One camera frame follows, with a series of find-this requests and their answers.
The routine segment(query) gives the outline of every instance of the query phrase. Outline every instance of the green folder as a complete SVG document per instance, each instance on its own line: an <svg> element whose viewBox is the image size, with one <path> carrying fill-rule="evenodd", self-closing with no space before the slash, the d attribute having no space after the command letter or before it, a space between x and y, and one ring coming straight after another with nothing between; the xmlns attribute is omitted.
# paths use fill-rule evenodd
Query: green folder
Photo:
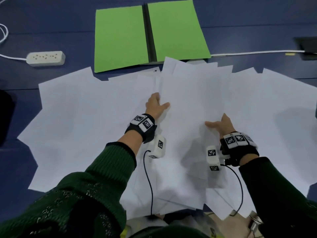
<svg viewBox="0 0 317 238"><path fill-rule="evenodd" d="M166 56L210 58L192 0L97 10L95 73Z"/></svg>

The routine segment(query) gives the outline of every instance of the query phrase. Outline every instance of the blue table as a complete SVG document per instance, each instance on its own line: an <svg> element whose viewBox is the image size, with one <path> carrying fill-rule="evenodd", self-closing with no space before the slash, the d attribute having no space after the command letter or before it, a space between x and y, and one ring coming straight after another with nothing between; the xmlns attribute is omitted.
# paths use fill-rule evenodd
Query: blue table
<svg viewBox="0 0 317 238"><path fill-rule="evenodd" d="M22 61L0 59L0 89L16 100L5 144L0 148L0 222L19 215L41 192L28 190L36 162L17 136L41 110L38 84L93 67L95 10L165 0L10 0L0 5L0 23L10 31L0 53L26 57L29 52L61 50L59 67L33 68ZM296 49L293 37L317 36L317 0L194 0L212 54ZM259 54L209 59L233 72L255 67L285 74L317 87L317 62L299 55ZM95 74L100 80L147 66ZM308 198L317 201L317 184Z"/></svg>

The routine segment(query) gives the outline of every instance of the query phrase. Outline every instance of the green knit sleeve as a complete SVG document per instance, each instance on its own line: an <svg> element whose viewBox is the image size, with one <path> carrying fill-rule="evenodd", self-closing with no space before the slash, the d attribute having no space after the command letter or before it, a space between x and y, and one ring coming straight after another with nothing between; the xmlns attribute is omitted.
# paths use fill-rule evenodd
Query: green knit sleeve
<svg viewBox="0 0 317 238"><path fill-rule="evenodd" d="M316 204L308 201L282 174L270 160L261 157L239 168L245 181L256 212L264 223L279 224L283 219L301 214L317 220Z"/></svg>
<svg viewBox="0 0 317 238"><path fill-rule="evenodd" d="M63 231L73 207L88 197L101 203L123 230L126 214L119 200L135 164L135 155L128 146L119 142L107 144L85 172L65 176L22 215L2 223L0 237L17 237L31 226L47 222L57 224Z"/></svg>

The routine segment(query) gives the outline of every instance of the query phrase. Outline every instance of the power outlet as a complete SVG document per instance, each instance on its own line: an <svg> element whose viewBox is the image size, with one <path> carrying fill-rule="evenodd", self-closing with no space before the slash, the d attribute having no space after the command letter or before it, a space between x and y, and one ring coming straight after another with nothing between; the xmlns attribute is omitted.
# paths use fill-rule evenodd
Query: power outlet
<svg viewBox="0 0 317 238"><path fill-rule="evenodd" d="M26 63L32 67L63 65L65 54L62 51L29 53Z"/></svg>

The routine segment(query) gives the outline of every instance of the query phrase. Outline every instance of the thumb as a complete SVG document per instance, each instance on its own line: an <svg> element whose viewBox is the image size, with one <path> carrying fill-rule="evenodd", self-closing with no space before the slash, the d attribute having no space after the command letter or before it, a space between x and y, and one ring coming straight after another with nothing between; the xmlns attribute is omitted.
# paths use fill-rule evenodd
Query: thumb
<svg viewBox="0 0 317 238"><path fill-rule="evenodd" d="M162 104L161 106L162 106L163 110L165 110L165 109L168 109L168 107L170 106L170 103L167 102L167 103Z"/></svg>
<svg viewBox="0 0 317 238"><path fill-rule="evenodd" d="M216 121L216 122L209 122L209 121L206 121L205 122L205 125L208 127L208 128L218 128L219 125L220 125L220 121Z"/></svg>

